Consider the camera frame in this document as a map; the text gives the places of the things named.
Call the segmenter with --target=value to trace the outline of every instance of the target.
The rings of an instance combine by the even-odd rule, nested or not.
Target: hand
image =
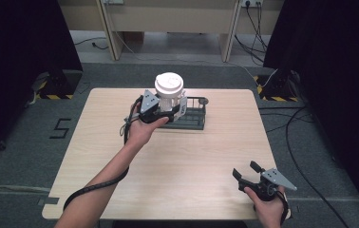
[[[141,103],[137,103],[134,113],[138,112]],[[168,122],[168,117],[160,118],[152,123],[144,123],[141,120],[134,121],[129,128],[129,137],[127,143],[134,143],[142,147],[147,144],[154,132],[154,130]]]
[[[279,186],[278,190],[284,194],[284,187]],[[281,216],[283,214],[283,202],[278,198],[272,201],[262,201],[256,193],[249,187],[244,188],[244,192],[254,202],[256,216],[265,228],[279,228]]]

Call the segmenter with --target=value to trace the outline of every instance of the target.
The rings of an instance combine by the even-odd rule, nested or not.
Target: forearm
[[[116,179],[122,174],[141,146],[128,142],[118,154],[86,186]],[[117,184],[97,189],[74,199],[66,208],[56,227],[93,227],[103,213]]]

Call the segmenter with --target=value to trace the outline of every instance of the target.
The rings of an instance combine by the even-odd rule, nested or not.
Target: human arm
[[[116,179],[122,174],[142,147],[148,143],[153,131],[165,124],[168,118],[146,124],[135,121],[123,148],[86,186]],[[102,215],[117,184],[87,192],[75,198],[61,215],[55,227],[93,227]]]
[[[284,187],[279,186],[278,191],[284,194]],[[251,188],[245,187],[244,192],[254,202],[256,216],[264,228],[281,227],[280,221],[284,208],[283,202],[278,197],[271,201],[262,201]]]

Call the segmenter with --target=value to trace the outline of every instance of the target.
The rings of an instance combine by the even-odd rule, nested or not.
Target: light wood tabletop
[[[255,161],[275,167],[253,92],[185,89],[206,97],[203,130],[157,129],[131,163],[102,219],[256,219],[253,203],[232,176],[258,182]],[[120,128],[141,88],[95,88],[73,133],[43,217],[58,219],[66,199],[84,187],[121,149]]]

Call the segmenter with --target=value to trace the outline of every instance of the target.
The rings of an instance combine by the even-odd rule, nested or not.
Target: white cup
[[[160,96],[161,111],[171,111],[180,103],[183,97],[183,80],[172,72],[160,74],[156,77],[155,88]]]

